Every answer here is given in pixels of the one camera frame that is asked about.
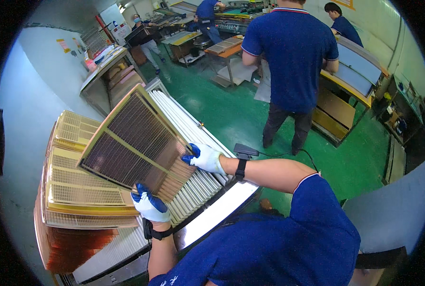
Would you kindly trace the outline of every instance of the green floor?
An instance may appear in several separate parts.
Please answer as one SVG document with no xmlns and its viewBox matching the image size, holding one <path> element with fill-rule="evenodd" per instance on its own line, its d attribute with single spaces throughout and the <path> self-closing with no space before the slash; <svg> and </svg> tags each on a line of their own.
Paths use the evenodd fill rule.
<svg viewBox="0 0 425 286">
<path fill-rule="evenodd" d="M 232 150 L 235 143 L 242 143 L 262 150 L 262 129 L 267 120 L 268 104 L 254 100 L 257 90 L 244 81 L 240 86 L 223 88 L 209 80 L 214 74 L 211 69 L 200 72 L 206 59 L 188 69 L 172 63 L 163 46 L 160 50 L 166 63 L 160 65 L 160 79 L 170 95 L 174 97 L 196 119 Z M 140 67 L 149 81 L 155 77 L 150 64 Z M 357 117 L 363 110 L 357 106 Z M 347 139 L 335 148 L 318 131 L 309 132 L 304 148 L 311 154 L 322 176 L 330 183 L 339 201 L 353 198 L 364 192 L 382 187 L 389 135 L 385 128 L 371 117 L 369 111 Z M 280 154 L 290 150 L 294 133 L 292 118 L 288 118 L 276 134 L 273 145 L 264 150 L 269 154 Z M 301 152 L 284 158 L 297 160 L 311 166 L 309 157 Z M 264 189 L 261 198 L 268 198 L 273 207 L 289 215 L 291 195 Z M 254 204 L 250 209 L 256 210 Z"/>
</svg>

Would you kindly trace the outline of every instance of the stack of stencil frames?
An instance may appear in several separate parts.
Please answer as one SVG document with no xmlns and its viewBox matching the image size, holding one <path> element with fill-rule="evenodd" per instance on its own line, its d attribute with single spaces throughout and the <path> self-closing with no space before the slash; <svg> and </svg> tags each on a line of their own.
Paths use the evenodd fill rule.
<svg viewBox="0 0 425 286">
<path fill-rule="evenodd" d="M 186 140 L 138 84 L 101 124 L 78 167 L 129 191 L 145 184 L 170 202 L 195 171 L 181 161 L 186 152 Z"/>
<path fill-rule="evenodd" d="M 126 228 L 137 227 L 138 221 L 135 215 L 126 216 L 97 216 L 97 215 L 71 215 L 54 212 L 46 209 L 45 207 L 45 186 L 46 186 L 46 159 L 41 182 L 38 187 L 38 200 L 39 208 L 41 209 L 41 219 L 46 226 L 68 228 L 68 229 L 113 229 L 113 228 Z"/>
<path fill-rule="evenodd" d="M 52 134 L 52 145 L 82 152 L 101 122 L 64 110 Z"/>
<path fill-rule="evenodd" d="M 41 219 L 40 196 L 33 209 L 36 241 L 44 268 L 72 273 L 118 235 L 116 229 L 77 230 L 46 226 Z"/>
<path fill-rule="evenodd" d="M 46 169 L 46 209 L 73 215 L 138 215 L 129 192 L 76 168 L 80 156 L 52 147 Z"/>
</svg>

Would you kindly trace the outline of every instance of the shoe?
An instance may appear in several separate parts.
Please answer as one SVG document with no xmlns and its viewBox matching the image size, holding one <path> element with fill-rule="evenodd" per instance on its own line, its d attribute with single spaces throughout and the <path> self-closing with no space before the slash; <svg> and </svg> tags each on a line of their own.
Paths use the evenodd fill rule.
<svg viewBox="0 0 425 286">
<path fill-rule="evenodd" d="M 271 145 L 273 145 L 273 140 L 263 140 L 263 148 L 268 148 L 268 147 L 270 147 Z"/>
<path fill-rule="evenodd" d="M 292 155 L 297 155 L 299 152 L 301 151 L 301 149 L 292 149 Z"/>
<path fill-rule="evenodd" d="M 273 206 L 268 199 L 261 199 L 259 205 L 260 209 L 273 209 Z"/>
</svg>

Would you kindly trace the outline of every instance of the man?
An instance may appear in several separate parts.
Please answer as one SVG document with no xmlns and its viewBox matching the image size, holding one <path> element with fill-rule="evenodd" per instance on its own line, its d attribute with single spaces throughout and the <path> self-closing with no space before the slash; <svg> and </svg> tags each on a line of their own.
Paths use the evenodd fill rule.
<svg viewBox="0 0 425 286">
<path fill-rule="evenodd" d="M 198 23 L 203 35 L 208 36 L 214 44 L 220 43 L 222 39 L 219 30 L 214 23 L 214 7 L 219 6 L 223 11 L 225 4 L 217 0 L 203 0 L 197 8 L 193 21 Z"/>
<path fill-rule="evenodd" d="M 191 145 L 195 155 L 183 156 L 183 161 L 207 172 L 235 174 L 237 158 L 204 144 Z M 149 285 L 347 285 L 360 236 L 327 181 L 288 159 L 248 161 L 244 177 L 293 194 L 290 216 L 275 211 L 227 220 L 178 263 L 168 208 L 138 184 L 141 196 L 132 193 L 135 207 L 160 235 L 152 239 Z"/>
<path fill-rule="evenodd" d="M 138 14 L 133 15 L 133 22 L 135 22 L 135 26 L 133 26 L 132 31 L 141 25 L 157 26 L 157 24 L 152 23 L 149 20 L 142 21 Z M 162 53 L 158 49 L 157 43 L 152 39 L 151 35 L 147 35 L 139 41 L 139 44 L 141 45 L 141 50 L 146 56 L 146 58 L 151 62 L 152 66 L 154 66 L 155 74 L 158 75 L 160 73 L 160 68 L 152 57 L 151 51 L 153 51 L 160 58 L 162 63 L 165 62 L 165 58 L 162 56 Z"/>
<path fill-rule="evenodd" d="M 345 17 L 343 17 L 343 12 L 341 11 L 340 6 L 330 2 L 325 4 L 324 10 L 328 13 L 330 18 L 334 20 L 333 26 L 331 26 L 331 31 L 334 35 L 340 34 L 341 36 L 358 44 L 362 48 L 364 47 L 356 29 L 354 29 L 352 24 Z"/>
<path fill-rule="evenodd" d="M 338 46 L 324 23 L 303 10 L 306 0 L 278 0 L 279 8 L 249 24 L 242 44 L 243 64 L 254 65 L 262 53 L 270 66 L 271 99 L 263 129 L 263 147 L 288 116 L 295 119 L 292 154 L 303 147 L 311 129 L 323 65 L 337 72 Z"/>
</svg>

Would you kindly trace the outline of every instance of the hand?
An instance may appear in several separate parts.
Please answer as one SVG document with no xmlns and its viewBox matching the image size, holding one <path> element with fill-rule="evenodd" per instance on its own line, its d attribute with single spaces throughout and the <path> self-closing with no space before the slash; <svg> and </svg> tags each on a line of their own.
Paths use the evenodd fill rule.
<svg viewBox="0 0 425 286">
<path fill-rule="evenodd" d="M 138 194 L 132 193 L 133 204 L 144 218 L 157 222 L 169 222 L 171 220 L 170 210 L 161 199 L 152 196 L 143 184 L 136 184 L 136 188 Z"/>
<path fill-rule="evenodd" d="M 223 155 L 213 149 L 211 146 L 201 143 L 189 143 L 192 146 L 193 155 L 183 155 L 181 159 L 189 165 L 197 166 L 198 168 L 210 172 L 226 175 L 220 162 L 219 156 Z"/>
</svg>

